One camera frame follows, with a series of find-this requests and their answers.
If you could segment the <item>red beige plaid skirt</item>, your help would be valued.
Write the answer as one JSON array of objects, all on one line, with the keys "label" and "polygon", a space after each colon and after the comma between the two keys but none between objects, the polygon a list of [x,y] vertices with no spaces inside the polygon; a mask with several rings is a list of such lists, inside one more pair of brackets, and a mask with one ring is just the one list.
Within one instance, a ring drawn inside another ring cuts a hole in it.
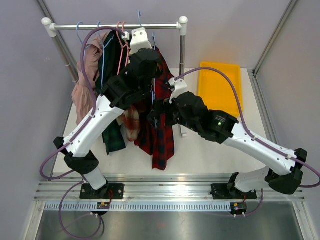
[{"label": "red beige plaid skirt", "polygon": [[138,139],[141,131],[140,115],[145,111],[146,107],[144,104],[133,104],[116,119],[118,125],[124,125],[126,138],[129,142],[134,142]]}]

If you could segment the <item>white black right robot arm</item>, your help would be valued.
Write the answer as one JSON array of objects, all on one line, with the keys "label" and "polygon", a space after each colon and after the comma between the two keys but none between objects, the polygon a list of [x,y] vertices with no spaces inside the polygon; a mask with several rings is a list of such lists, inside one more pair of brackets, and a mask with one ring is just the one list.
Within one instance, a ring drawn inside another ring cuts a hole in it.
[{"label": "white black right robot arm", "polygon": [[250,136],[237,118],[222,110],[209,110],[199,96],[189,91],[173,100],[156,100],[148,120],[155,127],[182,125],[207,141],[237,149],[263,163],[262,169],[231,175],[224,192],[232,198],[267,187],[293,195],[302,182],[302,166],[290,157],[306,161],[304,149],[284,149],[263,137]]}]

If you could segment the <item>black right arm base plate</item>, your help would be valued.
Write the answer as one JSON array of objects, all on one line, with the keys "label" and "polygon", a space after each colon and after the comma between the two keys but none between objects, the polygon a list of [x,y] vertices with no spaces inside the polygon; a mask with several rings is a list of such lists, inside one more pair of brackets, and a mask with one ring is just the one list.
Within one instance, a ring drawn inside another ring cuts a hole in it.
[{"label": "black right arm base plate", "polygon": [[242,192],[235,188],[233,183],[213,183],[210,185],[210,194],[214,200],[257,200],[257,192],[254,190]]}]

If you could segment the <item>blue wire hanger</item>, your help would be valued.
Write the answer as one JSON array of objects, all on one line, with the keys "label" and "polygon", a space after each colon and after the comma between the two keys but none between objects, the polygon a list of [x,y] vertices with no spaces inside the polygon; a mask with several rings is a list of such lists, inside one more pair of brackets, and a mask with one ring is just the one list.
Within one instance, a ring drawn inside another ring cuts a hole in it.
[{"label": "blue wire hanger", "polygon": [[[138,15],[139,24],[142,27],[142,20],[141,20],[141,16],[142,15],[141,15],[141,11],[140,10],[138,10],[137,15]],[[155,34],[155,32],[152,33],[151,39],[153,41],[152,48],[154,50],[156,50],[156,34]],[[153,79],[152,80],[152,92],[151,92],[152,109],[151,109],[150,114],[155,114],[155,112],[153,111],[153,104],[154,104],[155,100],[156,100],[156,79]]]}]

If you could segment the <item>red black plaid skirt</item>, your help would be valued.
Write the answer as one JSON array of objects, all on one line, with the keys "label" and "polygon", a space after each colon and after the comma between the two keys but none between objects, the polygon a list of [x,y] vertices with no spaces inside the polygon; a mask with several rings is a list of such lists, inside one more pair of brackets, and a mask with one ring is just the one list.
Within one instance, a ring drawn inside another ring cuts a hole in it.
[{"label": "red black plaid skirt", "polygon": [[[171,90],[166,83],[173,77],[168,65],[161,55],[164,70],[160,78],[155,80],[155,99],[163,100],[169,98]],[[152,98],[149,95],[146,99],[136,103],[134,107],[139,113],[140,131],[134,144],[148,155],[152,156],[152,168],[164,171],[167,161],[175,154],[174,133],[171,126],[166,126],[166,115],[162,114],[158,127],[154,128],[147,119],[152,110]]]}]

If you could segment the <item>pink hanger with plaid skirt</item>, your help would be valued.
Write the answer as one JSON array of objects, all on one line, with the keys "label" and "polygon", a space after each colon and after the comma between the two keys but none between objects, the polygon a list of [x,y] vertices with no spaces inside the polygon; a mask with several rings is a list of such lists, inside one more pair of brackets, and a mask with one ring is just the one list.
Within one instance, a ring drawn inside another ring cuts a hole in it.
[{"label": "pink hanger with plaid skirt", "polygon": [[121,57],[120,57],[120,65],[123,62],[123,59],[125,59],[124,67],[128,65],[129,62],[129,53],[130,53],[130,46],[127,40],[124,38],[119,39],[120,45],[121,45]]}]

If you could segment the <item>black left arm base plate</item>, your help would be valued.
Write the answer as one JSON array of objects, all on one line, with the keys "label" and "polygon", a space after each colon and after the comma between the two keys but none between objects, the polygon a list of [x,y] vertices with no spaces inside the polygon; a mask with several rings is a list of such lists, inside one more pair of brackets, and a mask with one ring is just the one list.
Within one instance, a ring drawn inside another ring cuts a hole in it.
[{"label": "black left arm base plate", "polygon": [[122,200],[124,187],[122,183],[107,183],[102,188],[95,190],[89,183],[83,183],[79,198],[82,200]]}]

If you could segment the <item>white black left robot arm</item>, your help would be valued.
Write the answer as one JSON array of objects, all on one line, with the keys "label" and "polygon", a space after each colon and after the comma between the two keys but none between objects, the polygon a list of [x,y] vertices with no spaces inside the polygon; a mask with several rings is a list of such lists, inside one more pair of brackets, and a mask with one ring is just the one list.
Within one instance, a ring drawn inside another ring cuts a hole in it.
[{"label": "white black left robot arm", "polygon": [[96,198],[107,196],[109,183],[99,169],[99,161],[91,151],[92,145],[124,111],[151,95],[152,80],[162,73],[163,64],[156,50],[138,50],[130,57],[127,67],[107,81],[96,99],[95,107],[73,133],[53,141],[64,154],[67,166],[84,176]]}]

